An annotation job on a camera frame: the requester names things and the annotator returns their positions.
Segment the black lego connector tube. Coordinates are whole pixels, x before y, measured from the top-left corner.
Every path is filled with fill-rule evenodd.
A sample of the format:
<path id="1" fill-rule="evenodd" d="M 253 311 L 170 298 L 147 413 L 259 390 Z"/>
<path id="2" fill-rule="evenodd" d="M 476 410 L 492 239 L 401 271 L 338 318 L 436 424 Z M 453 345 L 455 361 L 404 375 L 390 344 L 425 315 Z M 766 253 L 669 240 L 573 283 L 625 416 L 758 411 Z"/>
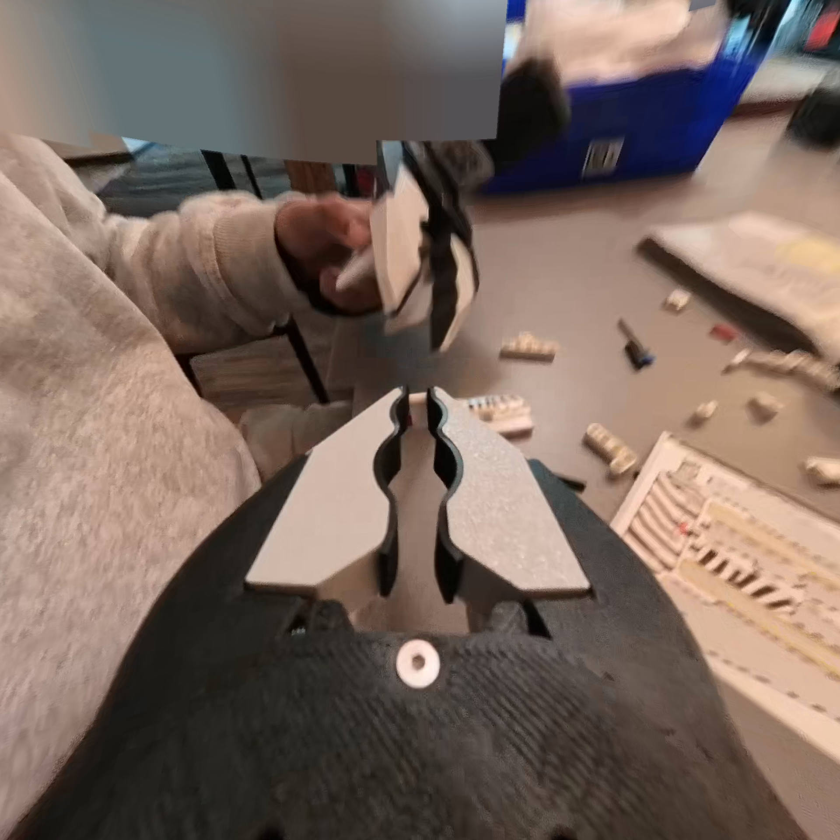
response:
<path id="1" fill-rule="evenodd" d="M 624 353 L 628 360 L 630 361 L 631 365 L 634 367 L 634 352 L 649 352 L 651 353 L 648 346 L 642 341 L 635 333 L 635 331 L 630 327 L 630 325 L 623 319 L 620 318 L 617 320 L 617 327 L 624 336 L 626 340 L 624 344 Z"/>

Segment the white two-hole lego connector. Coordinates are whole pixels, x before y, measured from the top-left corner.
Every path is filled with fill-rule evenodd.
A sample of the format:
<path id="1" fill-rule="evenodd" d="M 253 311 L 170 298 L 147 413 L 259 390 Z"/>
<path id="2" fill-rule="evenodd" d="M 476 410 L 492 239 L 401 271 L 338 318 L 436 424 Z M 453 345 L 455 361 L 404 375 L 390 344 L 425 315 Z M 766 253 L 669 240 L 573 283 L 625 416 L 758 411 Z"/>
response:
<path id="1" fill-rule="evenodd" d="M 499 357 L 508 361 L 550 364 L 559 348 L 555 341 L 541 339 L 530 332 L 520 332 L 515 338 L 502 343 Z"/>

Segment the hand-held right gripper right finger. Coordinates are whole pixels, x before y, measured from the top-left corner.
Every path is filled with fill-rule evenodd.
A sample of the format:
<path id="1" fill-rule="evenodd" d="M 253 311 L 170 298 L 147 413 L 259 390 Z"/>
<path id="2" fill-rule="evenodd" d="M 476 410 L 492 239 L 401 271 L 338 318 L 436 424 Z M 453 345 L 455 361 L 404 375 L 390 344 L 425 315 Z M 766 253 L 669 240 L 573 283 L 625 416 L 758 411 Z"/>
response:
<path id="1" fill-rule="evenodd" d="M 434 551 L 444 602 L 587 595 L 592 586 L 521 450 L 436 386 L 426 408 L 446 488 Z"/>

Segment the white long lego beam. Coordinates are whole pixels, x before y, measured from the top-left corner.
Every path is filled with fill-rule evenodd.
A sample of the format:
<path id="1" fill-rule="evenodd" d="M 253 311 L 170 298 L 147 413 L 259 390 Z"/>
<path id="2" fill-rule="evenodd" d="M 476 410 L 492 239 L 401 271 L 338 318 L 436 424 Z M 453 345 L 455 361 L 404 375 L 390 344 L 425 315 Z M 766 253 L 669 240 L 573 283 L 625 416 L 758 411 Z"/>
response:
<path id="1" fill-rule="evenodd" d="M 740 369 L 795 377 L 829 395 L 837 396 L 839 393 L 838 367 L 801 350 L 789 353 L 741 350 L 724 365 L 722 372 L 732 373 Z"/>

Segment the grey instruction booklet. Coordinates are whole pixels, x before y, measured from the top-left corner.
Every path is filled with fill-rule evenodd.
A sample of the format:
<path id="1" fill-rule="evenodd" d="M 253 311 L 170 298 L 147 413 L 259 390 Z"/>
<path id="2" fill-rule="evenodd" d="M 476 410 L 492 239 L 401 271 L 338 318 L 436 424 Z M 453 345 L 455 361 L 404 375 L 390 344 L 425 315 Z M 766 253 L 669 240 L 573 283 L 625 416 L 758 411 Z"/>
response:
<path id="1" fill-rule="evenodd" d="M 838 366 L 838 235 L 746 212 L 652 227 L 637 250 L 765 342 Z"/>

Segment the zebra striped lego assembly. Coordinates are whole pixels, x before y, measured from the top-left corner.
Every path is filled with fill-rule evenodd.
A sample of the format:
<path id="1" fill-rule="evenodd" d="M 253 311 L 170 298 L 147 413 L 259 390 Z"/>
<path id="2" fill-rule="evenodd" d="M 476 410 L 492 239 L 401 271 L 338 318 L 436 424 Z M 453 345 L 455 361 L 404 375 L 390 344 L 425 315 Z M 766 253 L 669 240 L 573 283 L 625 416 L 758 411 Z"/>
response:
<path id="1" fill-rule="evenodd" d="M 480 395 L 458 400 L 470 415 L 505 438 L 532 434 L 530 405 L 518 395 Z"/>

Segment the person's left forearm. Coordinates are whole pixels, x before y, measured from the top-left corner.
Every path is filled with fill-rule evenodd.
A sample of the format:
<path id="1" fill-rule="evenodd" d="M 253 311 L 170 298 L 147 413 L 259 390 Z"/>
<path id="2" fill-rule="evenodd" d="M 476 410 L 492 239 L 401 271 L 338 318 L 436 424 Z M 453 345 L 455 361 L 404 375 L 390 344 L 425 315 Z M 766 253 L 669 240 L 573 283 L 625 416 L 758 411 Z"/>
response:
<path id="1" fill-rule="evenodd" d="M 141 218 L 109 213 L 83 185 L 61 198 L 68 238 L 176 354 L 263 338 L 302 303 L 280 256 L 276 222 L 279 211 L 312 209 L 310 199 L 213 192 Z"/>

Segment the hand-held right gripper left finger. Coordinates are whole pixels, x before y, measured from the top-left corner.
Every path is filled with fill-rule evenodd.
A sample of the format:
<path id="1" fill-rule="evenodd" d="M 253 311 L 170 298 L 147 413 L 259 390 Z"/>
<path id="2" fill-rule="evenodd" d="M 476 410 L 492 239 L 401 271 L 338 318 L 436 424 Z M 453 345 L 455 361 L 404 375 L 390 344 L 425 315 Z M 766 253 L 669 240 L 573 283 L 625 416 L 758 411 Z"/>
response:
<path id="1" fill-rule="evenodd" d="M 373 600 L 396 580 L 396 500 L 408 392 L 396 387 L 302 460 L 247 572 L 251 589 L 310 600 Z"/>

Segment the person's left hand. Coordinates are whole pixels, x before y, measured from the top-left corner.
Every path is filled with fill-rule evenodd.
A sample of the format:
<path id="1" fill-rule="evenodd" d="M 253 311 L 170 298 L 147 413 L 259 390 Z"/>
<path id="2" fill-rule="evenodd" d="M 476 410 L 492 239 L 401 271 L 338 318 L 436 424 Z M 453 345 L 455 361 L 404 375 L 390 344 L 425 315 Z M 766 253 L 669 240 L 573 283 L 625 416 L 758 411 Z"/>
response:
<path id="1" fill-rule="evenodd" d="M 375 278 L 338 288 L 351 256 L 371 244 L 372 203 L 337 193 L 304 196 L 279 206 L 275 240 L 294 287 L 319 312 L 359 317 L 380 310 Z"/>

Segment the person's grey sweatshirt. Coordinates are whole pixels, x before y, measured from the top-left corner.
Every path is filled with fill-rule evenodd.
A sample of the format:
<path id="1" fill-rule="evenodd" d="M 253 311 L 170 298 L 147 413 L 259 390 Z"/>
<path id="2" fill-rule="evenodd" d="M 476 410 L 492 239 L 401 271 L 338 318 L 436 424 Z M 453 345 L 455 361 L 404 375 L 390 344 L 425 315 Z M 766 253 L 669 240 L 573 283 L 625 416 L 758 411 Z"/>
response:
<path id="1" fill-rule="evenodd" d="M 61 196 L 77 186 L 44 141 L 2 132 L 2 838 L 90 727 L 183 562 L 351 415 L 280 404 L 236 423 L 206 402 L 68 238 Z"/>

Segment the blue labelled plastic bin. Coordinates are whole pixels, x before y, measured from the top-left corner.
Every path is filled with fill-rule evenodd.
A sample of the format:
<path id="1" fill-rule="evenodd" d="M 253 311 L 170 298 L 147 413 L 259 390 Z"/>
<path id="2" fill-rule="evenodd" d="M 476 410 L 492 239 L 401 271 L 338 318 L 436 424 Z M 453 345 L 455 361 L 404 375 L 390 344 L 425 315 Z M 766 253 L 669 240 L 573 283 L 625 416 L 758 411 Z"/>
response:
<path id="1" fill-rule="evenodd" d="M 516 49 L 528 2 L 510 2 L 504 70 Z M 486 195 L 530 193 L 584 183 L 621 182 L 693 172 L 735 108 L 763 57 L 754 43 L 760 2 L 728 2 L 732 20 L 714 60 L 672 70 L 563 89 L 568 127 L 510 170 Z"/>

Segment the white angled lego beam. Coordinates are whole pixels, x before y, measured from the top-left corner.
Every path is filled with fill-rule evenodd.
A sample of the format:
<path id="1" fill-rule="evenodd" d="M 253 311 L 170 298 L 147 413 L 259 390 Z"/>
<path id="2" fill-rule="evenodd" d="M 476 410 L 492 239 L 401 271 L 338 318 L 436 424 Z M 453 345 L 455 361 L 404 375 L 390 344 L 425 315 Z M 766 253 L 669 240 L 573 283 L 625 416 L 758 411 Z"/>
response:
<path id="1" fill-rule="evenodd" d="M 604 463 L 611 478 L 617 479 L 631 473 L 637 464 L 636 453 L 620 437 L 599 423 L 587 426 L 582 443 Z"/>

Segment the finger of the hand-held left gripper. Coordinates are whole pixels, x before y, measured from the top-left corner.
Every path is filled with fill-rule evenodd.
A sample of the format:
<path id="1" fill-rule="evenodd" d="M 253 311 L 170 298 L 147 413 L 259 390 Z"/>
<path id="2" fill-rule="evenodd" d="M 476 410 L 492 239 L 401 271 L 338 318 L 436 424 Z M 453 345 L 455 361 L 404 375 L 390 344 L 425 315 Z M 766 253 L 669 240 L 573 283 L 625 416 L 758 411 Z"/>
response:
<path id="1" fill-rule="evenodd" d="M 385 317 L 385 334 L 425 326 L 429 349 L 447 352 L 464 326 L 479 282 L 474 252 L 459 236 L 432 238 L 405 300 Z"/>
<path id="2" fill-rule="evenodd" d="M 370 216 L 374 273 L 387 316 L 397 314 L 419 277 L 428 218 L 421 186 L 400 164 L 392 189 L 374 203 Z"/>

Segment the dark round object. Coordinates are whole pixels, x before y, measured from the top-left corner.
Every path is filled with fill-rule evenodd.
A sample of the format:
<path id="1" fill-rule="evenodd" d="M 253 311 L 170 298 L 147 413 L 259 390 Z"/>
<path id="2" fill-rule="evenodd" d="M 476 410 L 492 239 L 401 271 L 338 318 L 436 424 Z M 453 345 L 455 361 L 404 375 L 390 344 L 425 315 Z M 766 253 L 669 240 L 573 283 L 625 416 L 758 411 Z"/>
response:
<path id="1" fill-rule="evenodd" d="M 839 88 L 818 87 L 793 112 L 786 127 L 794 142 L 806 148 L 839 148 Z"/>

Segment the zebra striped sticker sheet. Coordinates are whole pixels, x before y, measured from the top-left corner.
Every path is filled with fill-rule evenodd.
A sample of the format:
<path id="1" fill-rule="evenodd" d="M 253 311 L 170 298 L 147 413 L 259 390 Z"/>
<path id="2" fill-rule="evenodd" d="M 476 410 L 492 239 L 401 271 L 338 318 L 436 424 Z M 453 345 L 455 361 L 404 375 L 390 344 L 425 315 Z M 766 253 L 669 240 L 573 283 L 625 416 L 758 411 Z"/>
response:
<path id="1" fill-rule="evenodd" d="M 838 761 L 838 522 L 663 432 L 612 528 L 720 682 Z"/>

